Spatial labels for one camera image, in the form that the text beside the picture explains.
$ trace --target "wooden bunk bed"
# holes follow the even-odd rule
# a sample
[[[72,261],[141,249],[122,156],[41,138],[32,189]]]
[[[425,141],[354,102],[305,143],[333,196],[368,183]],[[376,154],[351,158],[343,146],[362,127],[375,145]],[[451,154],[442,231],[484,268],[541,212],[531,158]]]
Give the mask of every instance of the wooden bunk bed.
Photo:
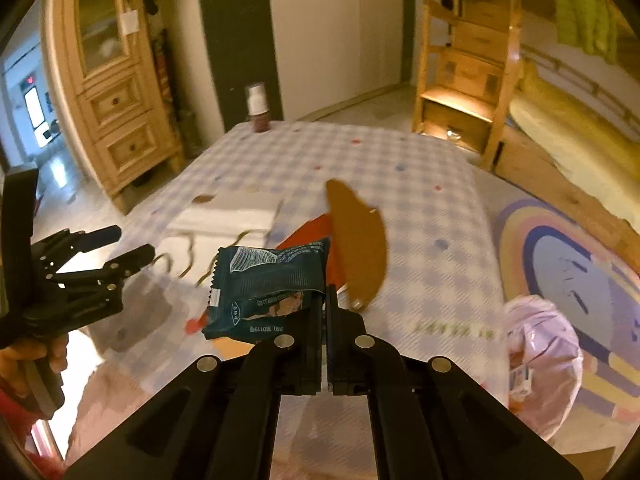
[[[413,131],[479,153],[488,168],[518,80],[520,0],[452,0],[451,7],[424,0]],[[449,24],[445,45],[432,42],[433,18]]]
[[[530,46],[522,46],[522,57],[551,70],[576,89],[589,91],[640,134],[640,119],[589,77]],[[556,168],[553,158],[526,134],[504,127],[491,170],[564,213],[640,273],[640,235],[626,220],[614,216],[599,200],[572,184]]]
[[[434,0],[424,0],[414,132],[441,137],[480,153],[479,165],[484,170],[555,207],[640,273],[640,235],[631,225],[572,184],[556,168],[551,155],[530,137],[516,128],[505,126],[510,101],[520,77],[521,56],[558,74],[577,89],[587,91],[638,134],[640,120],[595,81],[559,59],[528,46],[521,49],[522,8],[554,20],[554,0],[479,0],[479,3],[479,6],[478,2],[470,6],[464,0],[453,0],[453,9],[449,10]],[[490,23],[486,22],[487,15],[492,20]],[[431,44],[433,18],[449,23],[452,41],[446,46]],[[621,38],[632,38],[637,43],[622,16],[618,23]],[[470,27],[474,34],[460,34],[460,29],[464,32]],[[485,38],[479,43],[488,48],[478,52],[470,40],[483,34]],[[632,57],[633,62],[640,65],[640,43],[638,46],[638,54]],[[433,55],[437,55],[435,84],[429,85],[428,73]],[[628,67],[623,67],[635,76]],[[495,81],[488,82],[492,77],[498,78],[497,85]],[[488,88],[497,88],[499,92],[488,96]]]

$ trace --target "floor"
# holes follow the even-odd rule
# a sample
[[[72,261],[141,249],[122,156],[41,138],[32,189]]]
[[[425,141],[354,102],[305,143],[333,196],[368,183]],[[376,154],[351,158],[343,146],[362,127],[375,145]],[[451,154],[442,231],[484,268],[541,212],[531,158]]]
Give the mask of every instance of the floor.
[[[97,184],[85,177],[75,165],[64,140],[59,137],[51,144],[51,158],[40,167],[38,194],[42,196],[33,225],[32,241],[41,240],[62,229],[72,232],[94,231],[117,224],[127,225],[124,216],[106,197]],[[149,182],[133,188],[129,198],[142,202],[155,190],[160,189],[173,177],[169,168],[158,166]],[[73,257],[61,272],[87,270],[102,267],[113,251],[113,246],[96,249],[91,253],[79,253]],[[67,441],[76,421],[78,404],[89,376],[102,359],[94,345],[84,333],[70,334],[68,345],[68,368],[62,373],[65,404],[57,410],[49,425],[60,453],[66,454]]]
[[[405,86],[393,92],[372,98],[349,108],[321,118],[334,123],[362,124],[395,130],[411,131],[411,115],[415,89]],[[465,153],[473,161],[474,156]],[[110,224],[126,227],[127,218],[111,204],[98,187],[85,179],[73,165],[64,150],[54,156],[42,168],[42,180],[46,190],[34,224],[34,240],[52,234],[62,228],[94,230]],[[508,203],[528,195],[501,179],[473,167],[478,191],[489,219],[493,219]],[[139,199],[148,196],[171,178],[160,171],[152,182],[137,190]],[[68,270],[89,269],[101,266],[111,251],[101,248],[91,254],[79,254],[69,264]],[[70,425],[76,417],[79,395],[88,375],[100,362],[91,342],[76,333],[70,341],[70,365],[63,375],[67,405],[56,413],[52,430],[66,450]],[[635,428],[606,419],[582,406],[575,406],[568,420],[553,440],[554,447],[562,453],[585,452],[603,447],[616,447],[615,456],[624,449]]]

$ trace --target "red clothing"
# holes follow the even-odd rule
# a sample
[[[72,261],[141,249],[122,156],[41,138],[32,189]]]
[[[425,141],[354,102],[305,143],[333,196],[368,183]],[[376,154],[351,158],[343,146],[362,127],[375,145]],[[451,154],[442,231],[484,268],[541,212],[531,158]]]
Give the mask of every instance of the red clothing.
[[[38,420],[36,413],[28,412],[0,388],[0,414],[9,424],[14,435],[24,446],[31,427]],[[64,470],[48,457],[27,452],[27,455],[47,480],[60,480]]]

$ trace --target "snack package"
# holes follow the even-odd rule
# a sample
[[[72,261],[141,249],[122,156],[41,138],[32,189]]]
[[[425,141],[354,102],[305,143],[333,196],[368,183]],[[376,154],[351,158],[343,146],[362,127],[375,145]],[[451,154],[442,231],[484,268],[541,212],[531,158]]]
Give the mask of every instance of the snack package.
[[[288,249],[226,247],[213,273],[207,339],[227,336],[255,343],[284,330],[285,316],[324,294],[329,238]]]
[[[582,351],[569,321],[539,296],[511,300],[509,409],[544,440],[567,418],[582,384]]]

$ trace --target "human hand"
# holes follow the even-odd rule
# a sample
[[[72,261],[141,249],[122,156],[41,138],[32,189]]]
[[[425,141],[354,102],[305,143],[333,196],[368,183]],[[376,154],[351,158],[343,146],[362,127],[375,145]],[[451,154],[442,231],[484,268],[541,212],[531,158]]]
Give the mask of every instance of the human hand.
[[[20,361],[35,361],[49,357],[49,366],[53,373],[59,374],[66,369],[66,345],[69,343],[68,334],[61,335],[45,345],[44,342],[33,338],[23,338],[11,346],[0,350],[0,378],[12,387],[19,397],[26,397],[31,393],[24,367]]]

